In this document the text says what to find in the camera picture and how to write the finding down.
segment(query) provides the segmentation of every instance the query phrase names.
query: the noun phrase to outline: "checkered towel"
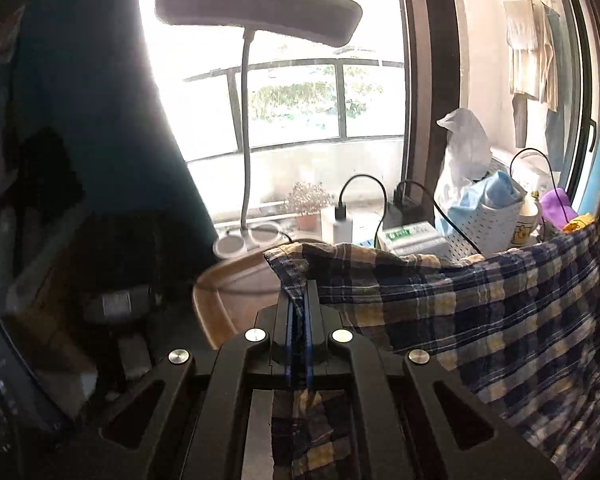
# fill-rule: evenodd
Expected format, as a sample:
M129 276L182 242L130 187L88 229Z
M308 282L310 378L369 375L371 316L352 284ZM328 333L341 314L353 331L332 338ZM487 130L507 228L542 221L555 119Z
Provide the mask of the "checkered towel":
M423 348L573 479L600 441L600 227L485 260L449 262L349 244L265 254L296 306L322 304L379 348ZM347 478L342 392L274 400L275 478Z

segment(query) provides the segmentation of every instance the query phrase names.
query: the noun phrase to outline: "window handle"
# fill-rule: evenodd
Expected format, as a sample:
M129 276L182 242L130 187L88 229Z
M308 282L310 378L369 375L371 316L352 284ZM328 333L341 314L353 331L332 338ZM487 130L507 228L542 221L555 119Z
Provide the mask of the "window handle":
M596 140L598 138L598 124L593 119L589 119L589 126L593 126L593 142L589 147L589 153L593 153L593 148L596 147Z

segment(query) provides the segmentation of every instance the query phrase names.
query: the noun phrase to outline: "purple cloth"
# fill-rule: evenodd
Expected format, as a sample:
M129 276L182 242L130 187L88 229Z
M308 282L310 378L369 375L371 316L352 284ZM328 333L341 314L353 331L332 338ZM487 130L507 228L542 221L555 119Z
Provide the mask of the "purple cloth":
M562 211L560 203L564 206L564 211ZM561 187L547 192L540 199L540 204L542 205L542 216L560 230L578 216L578 213L571 207L569 197Z

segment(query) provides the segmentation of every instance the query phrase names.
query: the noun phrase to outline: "wooden tray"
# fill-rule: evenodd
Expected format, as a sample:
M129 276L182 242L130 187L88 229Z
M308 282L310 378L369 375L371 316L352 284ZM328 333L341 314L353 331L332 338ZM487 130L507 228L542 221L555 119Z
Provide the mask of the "wooden tray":
M193 287L193 308L214 349L238 332L252 328L258 311L278 302L280 280L263 257L269 249L220 262L207 269Z

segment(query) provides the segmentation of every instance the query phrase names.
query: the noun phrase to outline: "white plastic bag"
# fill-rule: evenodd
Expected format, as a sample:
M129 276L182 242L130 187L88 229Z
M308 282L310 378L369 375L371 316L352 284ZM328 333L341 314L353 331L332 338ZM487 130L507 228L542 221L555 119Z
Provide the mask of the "white plastic bag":
M445 161L434 198L443 210L458 204L465 191L487 173L491 143L474 113L458 108L438 121L448 130Z

